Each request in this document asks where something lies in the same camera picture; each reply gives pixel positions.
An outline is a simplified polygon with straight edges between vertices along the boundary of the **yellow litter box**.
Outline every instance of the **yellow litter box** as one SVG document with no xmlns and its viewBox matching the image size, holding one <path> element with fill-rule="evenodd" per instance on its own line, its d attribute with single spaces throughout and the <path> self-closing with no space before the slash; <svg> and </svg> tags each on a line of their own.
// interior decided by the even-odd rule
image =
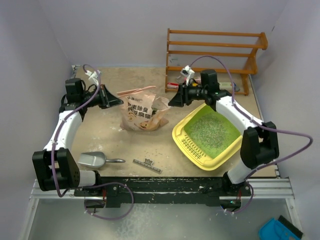
<svg viewBox="0 0 320 240">
<path fill-rule="evenodd" d="M 206 171 L 225 163 L 242 142 L 238 129 L 205 103 L 173 128 L 172 137 L 184 155 Z"/>
</svg>

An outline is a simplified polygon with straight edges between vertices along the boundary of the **cat litter bag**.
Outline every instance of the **cat litter bag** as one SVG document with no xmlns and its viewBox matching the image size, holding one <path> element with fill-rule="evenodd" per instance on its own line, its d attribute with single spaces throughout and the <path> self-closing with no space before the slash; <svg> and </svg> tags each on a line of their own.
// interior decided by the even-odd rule
<svg viewBox="0 0 320 240">
<path fill-rule="evenodd" d="M 170 108 L 169 99 L 157 97 L 150 92 L 155 86 L 147 86 L 128 91 L 117 92 L 123 101 L 120 105 L 121 124 L 120 127 L 128 131 L 154 131 L 168 123 L 164 118 Z"/>
</svg>

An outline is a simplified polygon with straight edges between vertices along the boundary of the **white backdrop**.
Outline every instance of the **white backdrop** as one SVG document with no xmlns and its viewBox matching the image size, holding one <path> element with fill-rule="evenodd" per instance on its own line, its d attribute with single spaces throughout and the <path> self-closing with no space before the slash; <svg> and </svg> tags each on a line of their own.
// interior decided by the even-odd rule
<svg viewBox="0 0 320 240">
<path fill-rule="evenodd" d="M 258 59 L 253 77 L 263 117 L 279 129 L 308 133 L 313 145 L 279 166 L 290 177 L 301 224 L 310 240 L 320 239 L 320 2 L 291 0 Z M 280 156 L 305 145 L 302 137 L 279 134 Z"/>
<path fill-rule="evenodd" d="M 71 65 L 37 0 L 0 1 L 0 233 L 17 240 L 36 178 L 34 151 L 58 121 Z"/>
<path fill-rule="evenodd" d="M 39 0 L 71 63 L 96 66 L 164 66 L 167 28 L 270 33 L 287 1 Z"/>
</svg>

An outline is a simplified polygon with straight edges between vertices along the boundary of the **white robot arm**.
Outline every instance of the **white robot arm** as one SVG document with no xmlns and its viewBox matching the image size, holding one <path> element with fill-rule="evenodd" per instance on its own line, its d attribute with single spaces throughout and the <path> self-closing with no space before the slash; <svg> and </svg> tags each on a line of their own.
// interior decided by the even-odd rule
<svg viewBox="0 0 320 240">
<path fill-rule="evenodd" d="M 272 129 L 275 129 L 276 126 L 272 122 L 263 122 L 254 117 L 236 101 L 233 101 L 227 90 L 220 90 L 217 73 L 213 69 L 201 72 L 201 84 L 181 83 L 177 94 L 169 102 L 169 106 L 183 107 L 190 105 L 193 100 L 204 100 L 214 111 L 225 116 L 242 135 L 241 161 L 224 175 L 230 185 L 243 183 L 255 168 L 279 156 L 277 133 L 262 130 L 255 123 Z M 234 104 L 250 119 L 241 114 Z"/>
<path fill-rule="evenodd" d="M 123 101 L 113 96 L 104 84 L 97 86 L 99 82 L 96 81 L 95 77 L 90 77 L 90 81 L 96 86 L 93 91 L 84 89 L 80 78 L 72 78 L 65 81 L 66 95 L 61 100 L 57 126 L 48 144 L 45 145 L 42 151 L 36 151 L 32 156 L 38 183 L 43 191 L 56 189 L 52 168 L 55 168 L 57 181 L 61 189 L 92 186 L 97 183 L 100 177 L 97 171 L 79 170 L 71 155 L 71 147 L 88 108 L 99 106 L 101 109 L 107 109 L 123 104 Z M 88 102 L 86 106 L 74 112 L 75 109 L 86 102 Z M 57 138 L 55 138 L 59 128 L 61 129 Z M 58 163 L 58 167 L 51 165 L 52 151 L 54 151 L 54 161 Z"/>
</svg>

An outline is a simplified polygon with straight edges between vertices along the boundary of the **purple cable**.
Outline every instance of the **purple cable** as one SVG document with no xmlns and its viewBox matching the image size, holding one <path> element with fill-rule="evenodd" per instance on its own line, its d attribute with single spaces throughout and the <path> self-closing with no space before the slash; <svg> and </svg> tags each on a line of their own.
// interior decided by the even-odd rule
<svg viewBox="0 0 320 240">
<path fill-rule="evenodd" d="M 120 219 L 123 219 L 125 216 L 127 216 L 132 208 L 134 207 L 134 194 L 132 193 L 132 191 L 130 190 L 129 187 L 127 187 L 125 184 L 121 183 L 121 182 L 108 182 L 108 183 L 104 183 L 104 184 L 101 184 L 101 185 L 97 185 L 97 186 L 85 186 L 83 187 L 83 189 L 97 189 L 97 188 L 102 188 L 102 187 L 105 187 L 105 186 L 109 186 L 109 185 L 120 185 L 124 188 L 126 188 L 128 190 L 128 192 L 130 193 L 130 196 L 131 196 L 131 205 L 130 205 L 130 208 L 129 210 L 121 215 L 121 216 L 117 216 L 117 217 L 104 217 L 104 216 L 99 216 L 99 215 L 96 215 L 95 213 L 91 212 L 88 210 L 87 206 L 86 206 L 86 201 L 84 201 L 84 209 L 86 210 L 87 213 L 89 213 L 91 216 L 94 216 L 98 219 L 102 219 L 102 220 L 108 220 L 108 221 L 116 221 L 116 220 L 120 220 Z"/>
<path fill-rule="evenodd" d="M 246 182 L 246 183 L 248 184 L 249 188 L 251 189 L 251 196 L 250 196 L 248 202 L 237 211 L 228 211 L 228 210 L 226 210 L 226 211 L 223 210 L 223 211 L 225 211 L 227 213 L 230 213 L 230 214 L 233 214 L 233 213 L 237 213 L 238 214 L 238 213 L 244 211 L 245 209 L 247 209 L 249 207 L 249 205 L 251 204 L 252 200 L 254 199 L 254 192 L 255 191 L 254 191 L 254 187 L 249 182 Z"/>
<path fill-rule="evenodd" d="M 62 127 L 64 126 L 65 122 L 67 121 L 67 119 L 73 115 L 74 113 L 76 113 L 77 111 L 79 111 L 80 109 L 82 109 L 83 107 L 85 107 L 86 105 L 88 105 L 92 99 L 95 98 L 95 96 L 98 94 L 99 92 L 99 89 L 100 89 L 100 84 L 101 84 L 101 76 L 100 76 L 100 73 L 97 69 L 95 69 L 93 66 L 89 65 L 89 64 L 84 64 L 82 66 L 84 72 L 86 73 L 87 70 L 85 68 L 85 66 L 88 66 L 90 68 L 92 68 L 97 76 L 98 76 L 98 82 L 99 82 L 99 86 L 97 86 L 94 94 L 88 99 L 88 101 L 86 101 L 84 104 L 82 104 L 81 106 L 77 107 L 75 110 L 73 110 L 72 112 L 70 112 L 67 116 L 65 116 L 65 118 L 62 120 L 62 122 L 60 123 L 60 125 L 58 126 L 55 134 L 54 134 L 54 137 L 53 137 L 53 143 L 52 143 L 52 149 L 51 149 L 51 169 L 52 169 L 52 176 L 53 176 L 53 181 L 54 181 L 54 185 L 55 185 L 55 189 L 56 189 L 56 192 L 58 194 L 58 196 L 60 198 L 62 198 L 66 192 L 69 190 L 69 189 L 66 189 L 62 194 L 60 192 L 60 187 L 59 187 L 59 183 L 58 183 L 58 178 L 57 178 L 57 172 L 56 172 L 56 168 L 55 168 L 55 150 L 56 150 L 56 142 L 58 140 L 58 137 L 59 137 L 59 133 L 61 132 L 61 129 Z"/>
<path fill-rule="evenodd" d="M 249 185 L 249 187 L 251 188 L 251 197 L 249 199 L 249 201 L 246 203 L 246 205 L 244 207 L 242 207 L 241 209 L 239 209 L 238 211 L 235 211 L 235 213 L 239 213 L 239 212 L 242 212 L 244 209 L 246 209 L 249 204 L 252 202 L 252 199 L 254 197 L 254 188 L 250 185 L 250 183 L 248 183 L 248 178 L 250 178 L 255 172 L 261 170 L 261 169 L 264 169 L 268 166 L 271 166 L 271 165 L 276 165 L 278 163 L 281 163 L 299 153 L 301 153 L 302 151 L 306 150 L 307 148 L 309 148 L 311 146 L 311 144 L 313 143 L 314 139 L 312 138 L 312 136 L 310 136 L 309 134 L 306 134 L 306 133 L 300 133 L 300 132 L 295 132 L 295 131 L 288 131 L 288 130 L 280 130 L 280 129 L 274 129 L 274 128 L 269 128 L 269 127 L 266 127 L 266 126 L 262 126 L 261 124 L 259 124 L 258 122 L 256 122 L 255 120 L 251 119 L 251 117 L 249 115 L 247 115 L 245 112 L 243 112 L 238 106 L 237 104 L 235 103 L 235 83 L 232 79 L 232 76 L 231 76 L 231 73 L 229 71 L 229 69 L 226 67 L 226 65 L 224 65 L 221 60 L 219 60 L 218 58 L 214 57 L 214 56 L 210 56 L 210 55 L 204 55 L 204 56 L 200 56 L 198 57 L 196 60 L 194 60 L 189 66 L 191 67 L 196 61 L 198 61 L 199 59 L 202 59 L 202 58 L 212 58 L 212 59 L 215 59 L 217 60 L 223 67 L 224 69 L 226 70 L 226 72 L 228 73 L 229 75 L 229 78 L 230 78 L 230 81 L 231 81 L 231 84 L 232 84 L 232 105 L 234 106 L 234 108 L 239 112 L 241 113 L 243 116 L 245 116 L 247 119 L 249 119 L 252 123 L 254 123 L 255 125 L 257 125 L 259 128 L 263 129 L 263 130 L 267 130 L 267 131 L 270 131 L 270 132 L 274 132 L 274 133 L 280 133 L 280 134 L 288 134 L 288 135 L 295 135 L 295 136 L 301 136 L 301 137 L 305 137 L 305 138 L 308 138 L 309 139 L 309 142 L 303 146 L 302 148 L 300 148 L 299 150 L 285 156 L 285 157 L 282 157 L 276 161 L 272 161 L 268 164 L 265 164 L 265 165 L 261 165 L 261 166 L 258 166 L 256 169 L 254 169 L 248 176 L 246 176 L 245 180 L 247 182 L 247 184 Z"/>
</svg>

